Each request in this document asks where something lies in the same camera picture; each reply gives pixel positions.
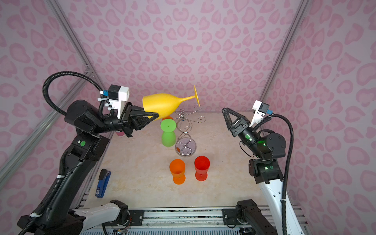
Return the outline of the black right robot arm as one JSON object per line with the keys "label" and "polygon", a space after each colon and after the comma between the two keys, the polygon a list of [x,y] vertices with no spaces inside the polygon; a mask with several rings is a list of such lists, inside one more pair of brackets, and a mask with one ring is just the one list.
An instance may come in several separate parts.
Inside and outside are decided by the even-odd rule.
{"label": "black right robot arm", "polygon": [[[227,129],[240,143],[248,147],[253,156],[249,160],[249,174],[254,177],[266,198],[272,213],[274,226],[262,215],[252,200],[237,204],[237,220],[252,226],[255,235],[302,235],[303,229],[297,219],[287,195],[289,166],[294,145],[294,131],[291,122],[284,116],[272,114],[252,126],[250,120],[230,108],[223,108]],[[280,118],[288,125],[290,143],[272,130],[265,129],[262,137],[259,129],[273,118]]]}

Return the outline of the red wine glass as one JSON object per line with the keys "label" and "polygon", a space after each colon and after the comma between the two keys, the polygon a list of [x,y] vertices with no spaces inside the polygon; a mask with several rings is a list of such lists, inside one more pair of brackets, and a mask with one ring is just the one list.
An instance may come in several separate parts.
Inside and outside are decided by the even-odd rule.
{"label": "red wine glass", "polygon": [[205,156],[199,156],[195,159],[195,177],[198,181],[203,182],[207,179],[210,165],[210,160]]}

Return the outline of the yellow wine glass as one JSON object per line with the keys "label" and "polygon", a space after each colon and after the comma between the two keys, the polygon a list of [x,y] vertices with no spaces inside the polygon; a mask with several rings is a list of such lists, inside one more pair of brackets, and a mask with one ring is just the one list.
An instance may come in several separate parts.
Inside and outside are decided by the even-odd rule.
{"label": "yellow wine glass", "polygon": [[143,97],[143,108],[146,112],[158,113],[159,117],[157,119],[166,118],[176,111],[181,103],[196,99],[198,106],[200,107],[200,101],[196,87],[194,86],[194,95],[187,98],[178,98],[171,94],[154,94]]}

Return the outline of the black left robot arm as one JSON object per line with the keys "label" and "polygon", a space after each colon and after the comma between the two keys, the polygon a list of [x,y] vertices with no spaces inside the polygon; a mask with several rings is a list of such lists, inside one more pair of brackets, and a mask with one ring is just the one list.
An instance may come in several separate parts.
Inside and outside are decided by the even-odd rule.
{"label": "black left robot arm", "polygon": [[87,101],[73,102],[66,112],[65,122],[76,128],[77,135],[62,154],[58,174],[42,202],[30,215],[19,219],[20,234],[80,235],[110,221],[125,224],[129,218],[128,207],[118,200],[87,211],[73,210],[71,205],[87,175],[107,149],[110,140],[102,134],[122,131],[132,137],[134,130],[143,129],[158,117],[158,113],[147,112],[128,102],[120,118],[104,120],[98,109]]}

